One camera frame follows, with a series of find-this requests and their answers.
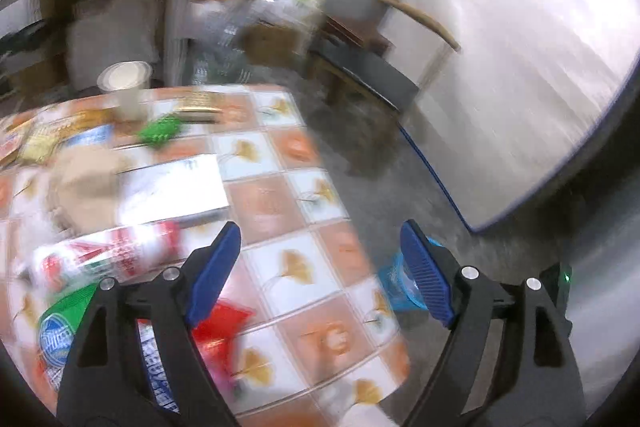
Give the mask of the green blue snack bag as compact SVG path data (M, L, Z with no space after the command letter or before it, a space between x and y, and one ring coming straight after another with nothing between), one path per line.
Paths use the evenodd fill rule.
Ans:
M43 359L44 375L50 385L60 387L66 359L77 329L98 285L77 289L53 303L38 323L38 347Z

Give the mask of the small green candy wrapper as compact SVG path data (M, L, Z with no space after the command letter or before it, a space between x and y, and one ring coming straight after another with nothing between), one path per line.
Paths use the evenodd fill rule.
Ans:
M146 146L159 148L181 132L182 121L175 115L168 114L148 122L137 134L138 141Z

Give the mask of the black device green light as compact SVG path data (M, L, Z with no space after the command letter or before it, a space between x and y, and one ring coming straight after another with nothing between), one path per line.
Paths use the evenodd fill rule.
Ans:
M572 268L565 262L556 262L551 267L539 273L539 280L562 317L566 326L567 334L570 334L573 323L566 317L568 296L570 295L570 279L572 278Z

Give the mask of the wooden chair dark seat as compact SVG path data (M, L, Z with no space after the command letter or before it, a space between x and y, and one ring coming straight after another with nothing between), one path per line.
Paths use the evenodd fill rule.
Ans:
M382 169L402 130L402 118L416 105L426 86L442 71L450 55L462 51L454 35L425 12L400 0L376 1L431 31L442 45L425 67L422 79L413 82L368 46L354 43L352 34L342 25L336 25L334 31L322 31L312 40L304 76L311 80L324 72L331 75L326 104L332 106L342 98L357 93L381 112L378 123L368 132L360 133L359 145L350 160L352 169L363 176L372 176Z

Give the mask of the gold snack bag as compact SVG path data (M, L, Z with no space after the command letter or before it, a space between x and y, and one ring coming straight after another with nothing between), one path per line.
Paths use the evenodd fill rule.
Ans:
M70 120L62 118L56 121L38 124L18 152L17 159L23 164L43 165L53 154L67 134Z

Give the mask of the blue plastic trash basket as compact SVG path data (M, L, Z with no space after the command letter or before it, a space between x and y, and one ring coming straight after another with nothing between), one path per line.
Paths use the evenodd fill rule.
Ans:
M409 235L400 240L393 263L378 272L394 311L423 310L442 321L450 320L450 285L434 257L445 251L441 243L429 237Z

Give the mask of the red white drink bottle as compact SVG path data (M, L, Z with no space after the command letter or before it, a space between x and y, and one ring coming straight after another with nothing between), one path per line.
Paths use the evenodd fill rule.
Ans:
M53 296L67 294L104 277L133 280L180 251L174 221L119 227L38 247L24 273L32 286Z

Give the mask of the white flat carton box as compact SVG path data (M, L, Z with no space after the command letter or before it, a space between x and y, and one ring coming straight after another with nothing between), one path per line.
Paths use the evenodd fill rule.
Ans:
M230 207L215 154L200 154L119 173L116 223L219 217Z

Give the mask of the olive small box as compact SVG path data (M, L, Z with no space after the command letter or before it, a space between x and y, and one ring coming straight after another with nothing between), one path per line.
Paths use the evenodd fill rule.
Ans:
M216 119L222 114L223 101L224 97L219 93L191 92L179 98L172 113L182 118Z

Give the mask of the beige crumpled cloth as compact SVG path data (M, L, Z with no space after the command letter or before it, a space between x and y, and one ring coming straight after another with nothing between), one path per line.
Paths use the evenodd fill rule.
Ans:
M104 145L65 147L54 158L47 205L53 223L70 234L114 228L122 194L118 176L130 167Z

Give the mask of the red snack wrapper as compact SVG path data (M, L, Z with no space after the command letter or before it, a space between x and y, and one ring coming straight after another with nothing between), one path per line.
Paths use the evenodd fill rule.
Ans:
M198 352L223 395L230 395L233 388L235 337L254 315L253 309L222 299L216 302L207 319L192 329Z

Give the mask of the white paper cup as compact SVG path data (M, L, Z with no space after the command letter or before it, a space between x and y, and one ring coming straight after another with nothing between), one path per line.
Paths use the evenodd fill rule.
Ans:
M151 75L152 66L147 62L119 62L104 69L96 83L114 98L121 120L135 121L142 118L142 91L149 86Z

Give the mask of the white mattress blue trim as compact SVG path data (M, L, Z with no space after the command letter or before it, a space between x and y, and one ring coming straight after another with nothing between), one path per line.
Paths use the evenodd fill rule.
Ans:
M388 12L387 61L420 88L411 140L473 231L558 181L623 96L639 60L639 0L401 0L442 42Z

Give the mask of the patterned tile tablecloth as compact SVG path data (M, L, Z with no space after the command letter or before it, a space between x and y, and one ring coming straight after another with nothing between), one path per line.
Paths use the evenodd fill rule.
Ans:
M182 118L176 102L198 91L224 97L216 119ZM150 121L172 114L181 132L165 146L138 141ZM43 165L18 152L45 122L70 120ZM233 388L222 395L233 426L385 426L383 399L407 378L409 360L383 288L348 214L321 168L294 100L278 87L170 88L142 92L142 118L123 121L111 95L63 102L1 124L1 413L7 426L65 426L58 390L44 375L41 315L72 293L49 295L24 273L43 245L83 236L61 231L47 205L55 155L104 145L132 170L215 154L230 207L219 217L174 221L179 254L140 277L153 280L213 244L227 222L241 231L238 259L218 300L253 309L235 337Z

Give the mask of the grey cushion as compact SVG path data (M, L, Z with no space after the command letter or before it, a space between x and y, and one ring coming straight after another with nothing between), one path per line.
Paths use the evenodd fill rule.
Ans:
M160 0L89 2L66 31L66 66L77 91L96 87L101 72L119 62L160 59L156 32Z

